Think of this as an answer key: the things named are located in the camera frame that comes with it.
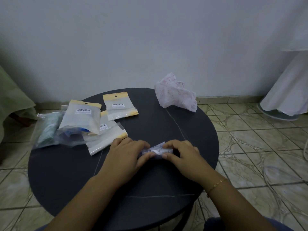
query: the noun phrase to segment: round table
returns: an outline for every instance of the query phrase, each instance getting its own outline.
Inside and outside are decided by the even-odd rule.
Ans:
[[[188,140],[198,147],[211,167],[218,162],[219,144],[215,128],[198,108],[191,112],[176,106],[162,108],[154,89],[128,88],[101,93],[86,102],[102,104],[103,94],[127,91],[139,115],[115,120],[133,140],[151,146],[164,141]],[[56,145],[32,150],[28,174],[38,202],[53,216],[98,173],[109,147],[90,156],[86,145],[72,148]],[[150,229],[182,213],[198,198],[202,187],[185,178],[163,159],[147,162],[125,186],[117,191],[95,227],[104,230]]]

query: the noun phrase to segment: green fabric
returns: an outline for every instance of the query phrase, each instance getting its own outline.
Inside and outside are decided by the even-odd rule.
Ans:
[[[34,102],[16,85],[0,66],[0,142],[4,136],[3,121],[11,113],[36,119]]]

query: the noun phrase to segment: left hand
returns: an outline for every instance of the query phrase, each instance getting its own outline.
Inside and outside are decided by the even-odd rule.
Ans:
[[[148,152],[137,159],[138,154],[150,144],[143,140],[133,141],[131,138],[113,140],[102,168],[97,176],[118,189],[127,183],[151,157],[154,152]]]

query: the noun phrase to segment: hand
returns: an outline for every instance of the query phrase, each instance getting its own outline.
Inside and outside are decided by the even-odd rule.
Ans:
[[[171,153],[164,153],[162,157],[177,167],[177,169],[190,180],[202,183],[202,176],[209,164],[202,158],[197,147],[189,141],[170,140],[163,148],[175,148],[180,152],[180,158]]]
[[[151,157],[154,152],[148,152],[137,159],[138,154],[150,145],[143,141],[133,141],[130,138],[113,140],[102,168],[97,176],[100,176],[118,189],[127,183]]]

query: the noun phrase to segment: forearm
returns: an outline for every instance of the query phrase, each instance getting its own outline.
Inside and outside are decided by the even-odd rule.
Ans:
[[[221,174],[208,164],[201,185],[208,192],[220,180]],[[209,197],[216,206],[228,230],[275,230],[275,228],[228,181],[218,184]]]
[[[90,178],[45,230],[91,230],[116,189],[97,176]]]

